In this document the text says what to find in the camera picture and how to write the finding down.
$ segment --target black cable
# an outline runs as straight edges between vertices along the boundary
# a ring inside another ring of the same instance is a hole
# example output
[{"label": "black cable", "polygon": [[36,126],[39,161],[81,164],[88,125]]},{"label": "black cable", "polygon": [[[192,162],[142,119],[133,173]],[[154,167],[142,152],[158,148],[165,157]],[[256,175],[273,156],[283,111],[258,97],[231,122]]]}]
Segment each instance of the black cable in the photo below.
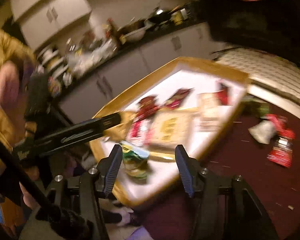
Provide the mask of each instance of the black cable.
[{"label": "black cable", "polygon": [[36,184],[29,178],[29,176],[22,169],[18,161],[10,154],[6,147],[0,141],[0,159],[5,163],[7,169],[11,169],[13,173],[19,178],[20,183],[33,196],[37,203],[55,220],[60,219],[60,212],[56,209],[47,197],[41,192]]}]

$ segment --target metal bolt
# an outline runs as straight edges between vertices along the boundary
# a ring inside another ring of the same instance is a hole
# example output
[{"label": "metal bolt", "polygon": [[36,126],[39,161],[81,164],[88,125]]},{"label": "metal bolt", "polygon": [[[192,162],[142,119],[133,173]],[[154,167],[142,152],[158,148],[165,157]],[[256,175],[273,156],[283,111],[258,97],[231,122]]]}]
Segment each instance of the metal bolt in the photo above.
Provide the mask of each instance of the metal bolt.
[{"label": "metal bolt", "polygon": [[54,180],[55,180],[56,182],[60,182],[60,181],[63,180],[63,176],[62,176],[62,175],[57,175],[57,176],[55,176]]},{"label": "metal bolt", "polygon": [[88,172],[89,172],[89,174],[93,175],[93,174],[96,174],[97,171],[98,170],[96,168],[91,168]]},{"label": "metal bolt", "polygon": [[207,168],[203,168],[201,170],[201,174],[206,175],[209,172],[209,170]]},{"label": "metal bolt", "polygon": [[242,176],[241,175],[235,176],[234,179],[236,181],[241,181],[242,180]]}]

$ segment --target dark countertop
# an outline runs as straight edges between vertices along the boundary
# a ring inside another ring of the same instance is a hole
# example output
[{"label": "dark countertop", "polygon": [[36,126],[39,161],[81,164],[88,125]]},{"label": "dark countertop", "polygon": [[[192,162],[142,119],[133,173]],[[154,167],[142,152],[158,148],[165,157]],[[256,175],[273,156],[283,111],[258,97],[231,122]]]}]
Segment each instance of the dark countertop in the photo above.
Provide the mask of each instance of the dark countertop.
[{"label": "dark countertop", "polygon": [[122,55],[125,55],[128,52],[133,51],[134,49],[136,49],[148,42],[151,42],[157,38],[160,38],[167,34],[173,33],[175,31],[178,31],[178,30],[181,30],[186,27],[190,27],[192,25],[196,25],[196,24],[199,24],[202,22],[204,22],[204,21],[188,20],[177,26],[171,25],[171,26],[167,27],[166,29],[146,32],[145,36],[140,41],[137,41],[135,43],[129,43],[129,44],[126,43],[125,45],[122,46],[121,50],[117,51],[111,57],[108,57],[107,59],[102,59],[96,65],[91,67],[80,79],[77,79],[76,81],[74,81],[69,87],[63,88],[61,95],[53,100],[53,102],[52,102],[53,105],[57,105],[63,98],[65,98],[67,95],[69,95],[77,86],[82,84],[93,73],[99,71],[103,67],[106,67],[109,63],[113,62],[114,60],[117,60]]}]

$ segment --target tray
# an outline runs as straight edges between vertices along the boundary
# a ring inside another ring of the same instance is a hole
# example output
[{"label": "tray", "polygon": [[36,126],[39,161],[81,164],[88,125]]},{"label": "tray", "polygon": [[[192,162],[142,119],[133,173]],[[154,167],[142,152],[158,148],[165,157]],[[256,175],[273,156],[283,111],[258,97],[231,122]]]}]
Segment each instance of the tray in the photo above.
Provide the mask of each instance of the tray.
[{"label": "tray", "polygon": [[[194,91],[183,103],[183,109],[193,109],[197,107],[197,94],[216,92],[218,90],[216,81],[220,78],[231,87],[229,90],[230,105],[220,106],[222,125],[213,132],[199,132],[194,122],[186,149],[190,157],[202,159],[239,113],[240,102],[251,82],[247,73],[210,60],[178,57],[126,89],[107,103],[94,117],[105,116],[117,111],[137,111],[137,102],[148,95],[158,95],[158,102],[161,104],[179,88],[194,88]],[[112,141],[104,142],[100,138],[91,141],[90,147],[99,161],[109,155],[114,144]],[[124,205],[130,207],[146,205],[179,178],[175,161],[158,161],[158,159],[150,157],[148,165],[151,172],[147,181],[140,184],[128,177],[121,165],[113,194]]]}]

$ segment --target person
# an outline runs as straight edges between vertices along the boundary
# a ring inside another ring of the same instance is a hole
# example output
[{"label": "person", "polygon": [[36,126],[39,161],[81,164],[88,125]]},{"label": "person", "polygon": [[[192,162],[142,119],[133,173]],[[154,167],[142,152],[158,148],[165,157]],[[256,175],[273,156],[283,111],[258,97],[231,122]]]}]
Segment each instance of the person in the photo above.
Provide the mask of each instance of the person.
[{"label": "person", "polygon": [[[0,140],[9,150],[25,135],[25,88],[34,66],[35,57],[32,51],[0,29]],[[0,160],[0,199],[7,196],[20,205],[19,183],[13,181],[15,176],[8,176],[9,171],[5,168]],[[35,167],[26,172],[33,179],[38,176]]]}]

